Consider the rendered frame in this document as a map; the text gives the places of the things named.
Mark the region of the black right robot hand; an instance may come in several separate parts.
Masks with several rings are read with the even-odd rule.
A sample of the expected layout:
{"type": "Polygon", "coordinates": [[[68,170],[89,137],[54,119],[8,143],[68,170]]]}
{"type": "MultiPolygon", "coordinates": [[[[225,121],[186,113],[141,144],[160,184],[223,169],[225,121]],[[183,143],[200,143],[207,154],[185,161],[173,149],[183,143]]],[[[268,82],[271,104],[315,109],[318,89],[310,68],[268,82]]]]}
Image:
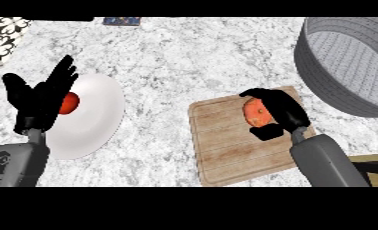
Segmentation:
{"type": "Polygon", "coordinates": [[[271,90],[265,88],[248,89],[240,96],[251,96],[260,99],[277,120],[275,123],[271,123],[263,127],[251,127],[251,134],[262,141],[268,141],[281,137],[284,132],[288,132],[294,136],[294,142],[299,143],[305,139],[305,132],[310,126],[310,120],[296,99],[282,90],[271,90]]]}

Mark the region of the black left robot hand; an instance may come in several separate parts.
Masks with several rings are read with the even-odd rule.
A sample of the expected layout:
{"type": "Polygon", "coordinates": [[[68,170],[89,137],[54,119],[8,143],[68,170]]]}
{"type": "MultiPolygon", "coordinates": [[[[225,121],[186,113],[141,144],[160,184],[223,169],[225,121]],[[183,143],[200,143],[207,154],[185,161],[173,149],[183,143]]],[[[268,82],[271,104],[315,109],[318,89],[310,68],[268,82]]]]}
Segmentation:
{"type": "Polygon", "coordinates": [[[15,73],[6,73],[2,77],[8,101],[18,110],[14,131],[20,135],[27,135],[31,129],[46,132],[55,124],[64,98],[79,78],[73,62],[73,57],[67,55],[49,78],[36,87],[15,73]]]}

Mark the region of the orange squash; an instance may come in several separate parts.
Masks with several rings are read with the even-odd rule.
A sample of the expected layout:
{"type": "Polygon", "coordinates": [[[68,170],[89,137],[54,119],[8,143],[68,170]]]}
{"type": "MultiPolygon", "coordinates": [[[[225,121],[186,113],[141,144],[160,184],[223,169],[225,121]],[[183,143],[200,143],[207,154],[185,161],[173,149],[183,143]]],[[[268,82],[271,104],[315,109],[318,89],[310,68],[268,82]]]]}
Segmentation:
{"type": "Polygon", "coordinates": [[[272,114],[265,107],[263,101],[251,98],[244,104],[244,116],[253,127],[263,127],[271,123],[272,114]]]}

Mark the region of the wooden cutting board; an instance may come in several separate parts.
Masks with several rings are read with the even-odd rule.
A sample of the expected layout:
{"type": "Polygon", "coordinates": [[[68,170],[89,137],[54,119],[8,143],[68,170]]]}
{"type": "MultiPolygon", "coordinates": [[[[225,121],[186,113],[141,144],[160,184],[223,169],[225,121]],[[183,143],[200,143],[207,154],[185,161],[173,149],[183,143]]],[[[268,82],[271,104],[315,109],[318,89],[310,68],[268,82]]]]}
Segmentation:
{"type": "Polygon", "coordinates": [[[198,175],[204,186],[226,186],[296,166],[288,132],[269,141],[251,133],[244,116],[250,96],[220,97],[189,105],[198,175]]]}

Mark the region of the grey woven basket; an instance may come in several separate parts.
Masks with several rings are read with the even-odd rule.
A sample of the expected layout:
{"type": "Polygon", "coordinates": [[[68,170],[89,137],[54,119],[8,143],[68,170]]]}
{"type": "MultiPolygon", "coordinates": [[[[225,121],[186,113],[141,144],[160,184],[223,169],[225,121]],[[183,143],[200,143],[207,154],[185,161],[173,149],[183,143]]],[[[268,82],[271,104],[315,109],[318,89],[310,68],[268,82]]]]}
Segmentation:
{"type": "Polygon", "coordinates": [[[309,89],[331,107],[378,118],[378,17],[308,17],[294,63],[309,89]]]}

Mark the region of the red tomato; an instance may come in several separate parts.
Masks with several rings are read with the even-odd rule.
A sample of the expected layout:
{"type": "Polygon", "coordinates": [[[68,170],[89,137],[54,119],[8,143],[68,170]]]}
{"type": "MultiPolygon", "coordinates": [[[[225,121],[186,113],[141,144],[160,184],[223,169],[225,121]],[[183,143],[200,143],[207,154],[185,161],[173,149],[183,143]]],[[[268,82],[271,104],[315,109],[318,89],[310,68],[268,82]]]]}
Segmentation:
{"type": "Polygon", "coordinates": [[[77,109],[79,104],[80,104],[80,97],[74,92],[70,92],[64,98],[59,113],[62,115],[70,114],[77,109]]]}

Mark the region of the white plate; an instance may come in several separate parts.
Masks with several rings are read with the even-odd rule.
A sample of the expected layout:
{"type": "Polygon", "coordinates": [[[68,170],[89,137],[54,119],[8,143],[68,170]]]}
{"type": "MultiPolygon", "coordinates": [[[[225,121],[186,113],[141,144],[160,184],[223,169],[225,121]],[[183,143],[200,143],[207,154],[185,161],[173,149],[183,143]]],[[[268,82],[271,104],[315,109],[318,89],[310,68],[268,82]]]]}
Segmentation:
{"type": "Polygon", "coordinates": [[[104,74],[82,75],[71,92],[79,95],[77,109],[59,115],[46,132],[55,159],[77,159],[92,154],[110,141],[124,116],[124,94],[117,80],[104,74]]]}

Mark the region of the black and white patterned cloth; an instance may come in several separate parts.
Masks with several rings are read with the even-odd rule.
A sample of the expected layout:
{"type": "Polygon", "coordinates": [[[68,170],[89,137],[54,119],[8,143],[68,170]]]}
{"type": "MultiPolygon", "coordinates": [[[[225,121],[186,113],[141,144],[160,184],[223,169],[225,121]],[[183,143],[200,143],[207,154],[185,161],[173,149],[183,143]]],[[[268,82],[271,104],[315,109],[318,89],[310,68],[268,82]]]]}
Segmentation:
{"type": "Polygon", "coordinates": [[[23,17],[0,17],[0,66],[9,61],[30,25],[23,17]]]}

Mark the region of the olive and black object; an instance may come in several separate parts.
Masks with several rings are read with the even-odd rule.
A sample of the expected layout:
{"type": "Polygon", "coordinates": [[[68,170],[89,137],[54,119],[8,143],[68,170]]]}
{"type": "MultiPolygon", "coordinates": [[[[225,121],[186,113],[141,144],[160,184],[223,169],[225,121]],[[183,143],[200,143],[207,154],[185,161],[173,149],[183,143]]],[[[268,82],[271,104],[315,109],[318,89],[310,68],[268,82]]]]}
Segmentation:
{"type": "Polygon", "coordinates": [[[350,156],[350,161],[370,185],[378,187],[378,154],[350,156]]]}

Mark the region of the dark blue patterned box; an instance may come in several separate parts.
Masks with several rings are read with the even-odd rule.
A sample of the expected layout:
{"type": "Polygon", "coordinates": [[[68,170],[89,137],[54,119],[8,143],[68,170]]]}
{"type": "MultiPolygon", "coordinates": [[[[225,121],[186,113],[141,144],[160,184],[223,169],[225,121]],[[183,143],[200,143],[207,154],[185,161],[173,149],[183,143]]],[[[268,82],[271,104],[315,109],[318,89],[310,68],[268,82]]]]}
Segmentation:
{"type": "Polygon", "coordinates": [[[104,24],[113,26],[139,26],[141,17],[105,17],[104,24]]]}

